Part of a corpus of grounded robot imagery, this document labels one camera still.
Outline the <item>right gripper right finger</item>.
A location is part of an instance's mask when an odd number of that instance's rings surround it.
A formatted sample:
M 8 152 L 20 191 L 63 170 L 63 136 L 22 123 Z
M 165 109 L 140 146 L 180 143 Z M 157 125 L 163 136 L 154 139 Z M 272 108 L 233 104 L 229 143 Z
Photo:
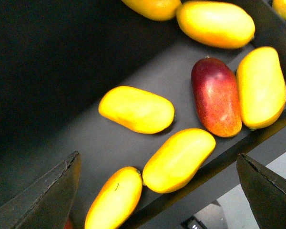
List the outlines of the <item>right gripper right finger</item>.
M 261 229 L 286 229 L 286 179 L 240 154 L 236 162 L 242 190 Z

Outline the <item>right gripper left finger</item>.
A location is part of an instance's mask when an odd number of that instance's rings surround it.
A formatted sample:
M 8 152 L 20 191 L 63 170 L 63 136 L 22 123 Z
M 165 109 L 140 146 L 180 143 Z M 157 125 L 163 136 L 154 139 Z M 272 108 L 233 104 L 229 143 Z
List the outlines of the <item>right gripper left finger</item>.
M 0 229 L 62 229 L 74 198 L 80 175 L 81 155 L 75 151 L 0 207 Z

